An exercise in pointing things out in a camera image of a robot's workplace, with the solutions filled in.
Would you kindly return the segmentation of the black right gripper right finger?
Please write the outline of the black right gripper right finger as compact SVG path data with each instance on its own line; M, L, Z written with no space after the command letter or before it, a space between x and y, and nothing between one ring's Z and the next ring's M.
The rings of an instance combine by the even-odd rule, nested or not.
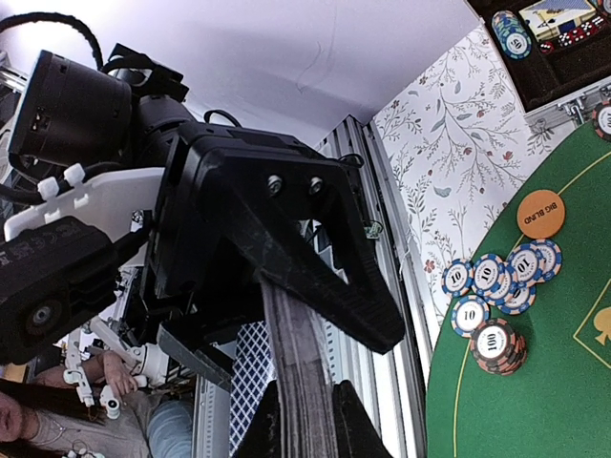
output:
M340 458L391 458L350 381L333 387L332 403Z

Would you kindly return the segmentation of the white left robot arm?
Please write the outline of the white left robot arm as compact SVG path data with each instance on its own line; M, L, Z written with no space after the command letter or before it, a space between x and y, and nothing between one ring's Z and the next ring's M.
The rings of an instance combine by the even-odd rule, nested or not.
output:
M85 177L165 168L152 220L111 241L97 223L64 217L3 245L1 360L22 364L105 308L122 261L147 251L146 304L194 314L168 329L188 343L263 316L263 281L308 305L372 351L405 335L397 304L365 235L348 165L290 135L198 122L181 90L114 78L116 59L93 70L42 52L11 137L14 155L71 166Z

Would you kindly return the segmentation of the red black poker chip stack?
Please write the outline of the red black poker chip stack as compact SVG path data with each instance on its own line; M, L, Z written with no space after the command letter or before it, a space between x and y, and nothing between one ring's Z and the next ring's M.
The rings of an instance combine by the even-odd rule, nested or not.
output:
M516 373L528 355L525 337L502 318L490 318L475 329L470 352L481 369L502 376Z

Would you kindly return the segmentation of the grey playing card deck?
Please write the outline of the grey playing card deck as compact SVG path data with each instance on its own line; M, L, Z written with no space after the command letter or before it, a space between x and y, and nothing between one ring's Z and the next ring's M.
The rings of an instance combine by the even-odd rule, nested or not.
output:
M281 402L282 457L337 457L332 392L317 314L281 286L261 281Z

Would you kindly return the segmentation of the blue poker chips pile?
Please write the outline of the blue poker chips pile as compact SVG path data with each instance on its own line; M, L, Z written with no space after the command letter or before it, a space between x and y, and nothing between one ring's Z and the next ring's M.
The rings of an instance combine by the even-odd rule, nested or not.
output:
M442 291L455 299L450 324L460 337L470 338L492 317L521 315L534 304L537 286L554 279L563 256L551 239L535 239L514 248L507 259L489 253L469 261L454 259L441 276Z

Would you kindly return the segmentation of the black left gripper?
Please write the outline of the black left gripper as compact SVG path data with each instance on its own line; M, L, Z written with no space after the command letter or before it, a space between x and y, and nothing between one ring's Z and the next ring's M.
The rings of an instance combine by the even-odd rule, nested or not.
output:
M154 221L149 298L203 292L242 313L261 293L251 279L259 273L377 353L405 336L345 167L294 137L180 125Z

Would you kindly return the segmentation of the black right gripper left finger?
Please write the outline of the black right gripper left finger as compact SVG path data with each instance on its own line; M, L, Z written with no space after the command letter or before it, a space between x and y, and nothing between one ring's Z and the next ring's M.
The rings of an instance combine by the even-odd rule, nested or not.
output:
M236 458L281 458L281 419L277 382L271 381L236 450Z

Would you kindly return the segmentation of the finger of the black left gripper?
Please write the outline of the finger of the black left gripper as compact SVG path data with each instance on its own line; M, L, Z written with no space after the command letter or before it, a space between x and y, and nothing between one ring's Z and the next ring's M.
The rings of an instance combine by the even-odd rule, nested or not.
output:
M159 347L176 362L222 389L230 389L233 359L207 343L201 330L178 322L159 326Z

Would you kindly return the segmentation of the orange big blind button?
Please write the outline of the orange big blind button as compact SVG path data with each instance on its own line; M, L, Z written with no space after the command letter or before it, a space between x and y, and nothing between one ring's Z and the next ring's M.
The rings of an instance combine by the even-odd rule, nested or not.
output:
M519 204L516 221L523 235L530 239L549 239L557 234L566 219L564 201L554 191L536 190Z

